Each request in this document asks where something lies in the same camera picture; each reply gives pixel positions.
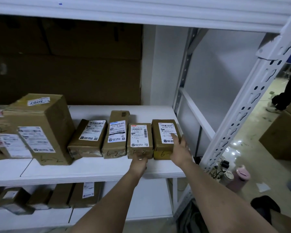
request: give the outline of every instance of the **sticker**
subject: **sticker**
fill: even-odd
[[[83,185],[82,199],[94,196],[94,182],[85,182]]]
[[[108,143],[126,141],[125,120],[110,123]]]
[[[177,136],[177,131],[173,123],[159,123],[159,132],[161,134],[162,144],[173,144],[171,133],[175,133]]]
[[[18,190],[9,190],[8,192],[5,193],[3,199],[13,199],[17,193]]]
[[[32,207],[35,208],[35,210],[44,210],[44,209],[49,209],[49,207],[45,204],[34,204]]]
[[[7,205],[4,205],[3,207],[15,214],[26,212],[26,210],[22,209],[16,204],[7,204]]]
[[[32,158],[29,149],[17,134],[0,134],[0,140],[11,157]]]
[[[98,141],[105,122],[105,120],[90,120],[82,132],[79,140]]]
[[[50,102],[50,98],[49,97],[42,97],[42,98],[39,98],[39,99],[27,101],[27,106],[42,105],[42,104],[46,104],[46,103],[49,103],[49,102]]]
[[[35,153],[56,153],[41,127],[18,127],[18,132]]]
[[[149,147],[148,130],[146,125],[130,125],[130,146]]]

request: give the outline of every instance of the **person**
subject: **person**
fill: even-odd
[[[174,148],[170,159],[186,175],[210,233],[277,232],[249,203],[194,163],[184,137],[181,142],[175,134],[172,137]],[[128,172],[71,228],[70,233],[122,232],[132,194],[146,164],[147,158],[140,160],[135,155]]]
[[[272,98],[266,110],[272,113],[279,113],[287,108],[291,103],[291,77],[287,83],[285,91]]]

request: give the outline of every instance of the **black pants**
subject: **black pants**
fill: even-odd
[[[287,106],[291,103],[291,77],[289,82],[287,83],[285,92],[275,96],[272,99],[272,103],[278,110],[285,110]]]

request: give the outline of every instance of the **hand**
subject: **hand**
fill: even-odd
[[[144,157],[143,159],[139,159],[136,153],[133,154],[132,163],[130,164],[128,172],[132,173],[139,180],[146,170],[147,162],[148,158]]]
[[[181,143],[179,143],[179,138],[175,134],[171,133],[171,136],[173,138],[173,151],[170,155],[170,159],[175,165],[182,169],[187,162],[193,162],[192,155],[189,152],[189,148],[183,136],[181,138]]]

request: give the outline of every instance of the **pink bottle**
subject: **pink bottle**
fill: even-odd
[[[251,178],[250,173],[246,170],[244,165],[237,168],[236,171],[233,171],[233,175],[234,180],[226,185],[226,187],[233,192],[240,191]]]

